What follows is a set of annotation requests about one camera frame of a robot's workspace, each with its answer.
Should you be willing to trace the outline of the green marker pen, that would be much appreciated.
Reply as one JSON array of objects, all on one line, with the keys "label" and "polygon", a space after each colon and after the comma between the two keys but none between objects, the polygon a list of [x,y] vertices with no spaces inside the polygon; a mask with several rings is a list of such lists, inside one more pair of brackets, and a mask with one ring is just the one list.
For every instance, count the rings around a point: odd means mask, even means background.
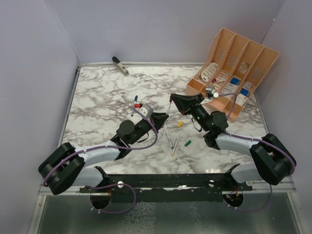
[{"label": "green marker pen", "polygon": [[168,142],[169,142],[169,144],[170,144],[170,147],[173,149],[173,148],[174,148],[174,145],[173,145],[173,143],[172,143],[172,141],[171,141],[171,138],[170,138],[170,135],[169,135],[169,132],[168,132],[166,126],[164,126],[164,131],[165,131],[165,134],[166,134],[166,136],[167,136],[167,139],[168,139]]}]

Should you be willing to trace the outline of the blue marker pen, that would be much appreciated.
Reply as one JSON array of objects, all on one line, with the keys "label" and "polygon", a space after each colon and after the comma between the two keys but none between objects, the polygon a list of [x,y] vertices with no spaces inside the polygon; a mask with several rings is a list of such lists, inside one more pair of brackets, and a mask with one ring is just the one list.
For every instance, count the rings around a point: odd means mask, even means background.
[{"label": "blue marker pen", "polygon": [[131,117],[134,116],[134,109],[136,108],[136,104],[137,104],[137,101],[134,100],[134,103],[133,103],[133,106],[132,106]]}]

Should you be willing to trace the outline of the yellow marker pen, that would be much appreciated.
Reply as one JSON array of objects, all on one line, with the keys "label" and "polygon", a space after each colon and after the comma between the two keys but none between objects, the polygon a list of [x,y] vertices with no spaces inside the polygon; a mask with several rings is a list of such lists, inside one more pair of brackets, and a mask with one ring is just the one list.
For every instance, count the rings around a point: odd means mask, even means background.
[{"label": "yellow marker pen", "polygon": [[174,147],[173,147],[171,156],[174,156],[174,155],[175,155],[175,151],[176,151],[176,148],[177,148],[177,145],[178,145],[179,137],[180,137],[180,134],[177,135],[177,138],[176,138],[176,140],[175,140],[175,144],[174,144]]}]

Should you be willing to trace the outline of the green pen cap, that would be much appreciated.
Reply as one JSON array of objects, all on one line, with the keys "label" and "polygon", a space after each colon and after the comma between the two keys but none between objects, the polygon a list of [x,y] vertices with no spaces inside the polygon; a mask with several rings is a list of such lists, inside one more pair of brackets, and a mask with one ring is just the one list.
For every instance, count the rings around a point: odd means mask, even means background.
[{"label": "green pen cap", "polygon": [[191,144],[191,140],[188,140],[188,141],[184,144],[184,146],[187,147],[187,146],[190,145],[190,144]]}]

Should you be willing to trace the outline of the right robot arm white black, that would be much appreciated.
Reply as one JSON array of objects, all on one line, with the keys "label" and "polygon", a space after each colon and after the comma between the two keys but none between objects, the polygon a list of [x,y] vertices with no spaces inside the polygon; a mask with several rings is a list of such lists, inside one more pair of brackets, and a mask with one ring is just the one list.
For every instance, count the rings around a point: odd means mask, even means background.
[{"label": "right robot arm white black", "polygon": [[239,164],[227,171],[224,185],[228,190],[234,191],[242,183],[252,180],[277,185],[294,173],[296,161],[275,135],[266,134],[262,138],[256,138],[227,132],[229,125],[226,114],[221,111],[208,113],[201,105],[204,99],[202,94],[170,95],[170,101],[178,111],[184,116],[191,115],[200,129],[205,131],[203,138],[208,147],[234,151],[253,159],[251,163]]}]

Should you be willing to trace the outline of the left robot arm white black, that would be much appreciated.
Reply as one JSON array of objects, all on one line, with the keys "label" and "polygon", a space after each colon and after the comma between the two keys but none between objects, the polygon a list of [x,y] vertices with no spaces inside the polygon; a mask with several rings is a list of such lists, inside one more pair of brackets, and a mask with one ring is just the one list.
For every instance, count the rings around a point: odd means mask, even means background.
[{"label": "left robot arm white black", "polygon": [[105,172],[95,165],[126,157],[134,150],[132,145],[149,131],[157,135],[169,116],[152,113],[150,117],[141,117],[137,124],[131,120],[123,121],[116,135],[105,143],[80,148],[69,142],[61,144],[38,168],[43,186],[50,188],[54,195],[65,192],[71,186],[88,186],[99,193],[105,191],[108,185]]}]

